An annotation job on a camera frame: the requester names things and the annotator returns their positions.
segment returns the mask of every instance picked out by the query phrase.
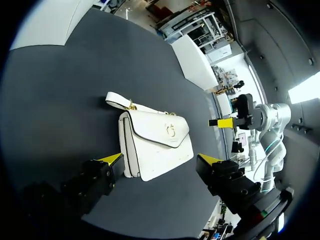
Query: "dark gray tabletop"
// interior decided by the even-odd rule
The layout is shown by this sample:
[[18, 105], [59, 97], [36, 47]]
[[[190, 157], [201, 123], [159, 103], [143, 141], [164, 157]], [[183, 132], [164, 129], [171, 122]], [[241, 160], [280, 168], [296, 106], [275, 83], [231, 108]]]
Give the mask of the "dark gray tabletop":
[[189, 124], [195, 157], [148, 182], [121, 178], [83, 220], [145, 238], [197, 237], [217, 198], [198, 177], [196, 155], [218, 158], [206, 94], [184, 78], [171, 48], [125, 19], [95, 9], [65, 46], [13, 50], [1, 86], [1, 149], [17, 191], [45, 180], [55, 187], [81, 162], [120, 152], [108, 91]]

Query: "white wall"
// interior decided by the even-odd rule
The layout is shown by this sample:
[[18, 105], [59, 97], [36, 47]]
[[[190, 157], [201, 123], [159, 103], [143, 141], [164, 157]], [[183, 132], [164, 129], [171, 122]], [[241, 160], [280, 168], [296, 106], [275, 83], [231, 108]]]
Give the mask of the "white wall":
[[34, 45], [64, 46], [94, 0], [43, 0], [22, 23], [12, 49]]
[[[236, 98], [241, 94], [251, 94], [254, 102], [256, 102], [257, 104], [263, 103], [262, 96], [260, 95], [256, 82], [249, 70], [249, 66], [244, 60], [243, 53], [230, 57], [226, 60], [223, 60], [217, 63], [216, 65], [224, 69], [225, 71], [235, 69], [235, 72], [238, 76], [239, 81], [240, 80], [244, 81], [244, 86], [240, 89], [241, 92], [233, 95], [232, 98]], [[236, 117], [237, 113], [233, 113], [231, 116]], [[244, 155], [244, 158], [248, 158], [249, 157], [248, 137], [250, 136], [250, 131], [242, 130], [238, 128], [237, 137], [238, 137], [238, 134], [241, 134], [241, 133], [245, 133], [246, 141], [247, 141], [246, 146], [243, 146], [244, 152], [242, 153], [242, 155]], [[256, 155], [257, 155], [257, 160], [263, 159], [266, 157], [265, 151], [261, 145], [256, 147]]]
[[167, 7], [175, 13], [188, 7], [194, 0], [160, 0], [155, 5], [159, 8]]

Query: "cable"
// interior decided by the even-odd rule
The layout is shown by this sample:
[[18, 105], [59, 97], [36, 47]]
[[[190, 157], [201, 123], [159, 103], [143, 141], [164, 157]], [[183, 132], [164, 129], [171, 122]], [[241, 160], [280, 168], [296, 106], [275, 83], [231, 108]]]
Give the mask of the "cable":
[[256, 180], [256, 174], [257, 174], [257, 171], [258, 169], [261, 167], [262, 163], [264, 163], [268, 157], [277, 149], [277, 147], [282, 143], [282, 140], [284, 139], [284, 135], [282, 134], [281, 137], [279, 139], [276, 139], [274, 140], [266, 149], [265, 149], [265, 152], [267, 152], [267, 150], [276, 142], [276, 141], [279, 141], [276, 146], [265, 156], [265, 158], [260, 162], [259, 166], [256, 168], [255, 172], [254, 172], [254, 175], [253, 175], [253, 180], [254, 181], [257, 181], [257, 182], [263, 182], [263, 183], [267, 183], [269, 181], [272, 181], [275, 179], [275, 177], [272, 177], [268, 180], [264, 180], [264, 179], [260, 179], [260, 180]]

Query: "handbag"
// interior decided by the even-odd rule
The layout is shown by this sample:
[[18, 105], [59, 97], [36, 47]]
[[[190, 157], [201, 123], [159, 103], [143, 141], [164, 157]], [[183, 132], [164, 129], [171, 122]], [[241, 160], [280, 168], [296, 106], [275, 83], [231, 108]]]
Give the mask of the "handbag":
[[125, 110], [119, 117], [124, 175], [149, 181], [192, 159], [187, 121], [175, 113], [157, 111], [108, 92], [105, 101]]

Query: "white panel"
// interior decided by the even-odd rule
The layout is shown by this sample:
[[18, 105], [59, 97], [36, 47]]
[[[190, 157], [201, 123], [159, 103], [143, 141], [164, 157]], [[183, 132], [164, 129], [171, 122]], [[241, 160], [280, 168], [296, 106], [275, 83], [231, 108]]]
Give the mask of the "white panel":
[[186, 79], [203, 90], [219, 85], [208, 59], [188, 35], [180, 37], [171, 46]]
[[227, 94], [220, 94], [216, 96], [216, 99], [218, 100], [218, 103], [220, 105], [222, 116], [226, 116], [232, 113], [230, 100]]
[[77, 5], [74, 15], [71, 19], [70, 26], [68, 29], [68, 32], [66, 34], [65, 41], [68, 40], [71, 33], [75, 29], [75, 27], [78, 25], [82, 17], [87, 13], [87, 11], [92, 7], [95, 0], [80, 0], [79, 4]]
[[29, 13], [11, 46], [64, 46], [93, 0], [43, 0]]

